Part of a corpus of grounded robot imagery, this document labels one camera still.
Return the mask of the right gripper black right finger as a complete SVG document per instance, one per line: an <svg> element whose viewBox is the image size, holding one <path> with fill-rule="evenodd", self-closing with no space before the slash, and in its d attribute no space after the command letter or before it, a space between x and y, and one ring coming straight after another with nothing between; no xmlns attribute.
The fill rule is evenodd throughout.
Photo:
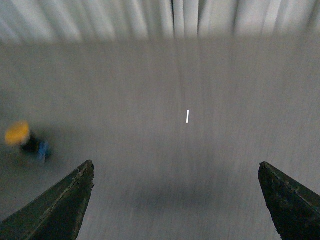
<svg viewBox="0 0 320 240"><path fill-rule="evenodd" d="M320 196L264 161L258 180L277 233L282 240L320 238Z"/></svg>

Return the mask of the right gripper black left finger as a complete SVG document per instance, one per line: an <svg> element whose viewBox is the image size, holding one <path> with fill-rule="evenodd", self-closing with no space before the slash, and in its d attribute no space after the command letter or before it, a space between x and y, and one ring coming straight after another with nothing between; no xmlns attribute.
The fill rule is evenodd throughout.
<svg viewBox="0 0 320 240"><path fill-rule="evenodd" d="M94 165L85 161L25 207L0 222L2 240L77 239L93 189Z"/></svg>

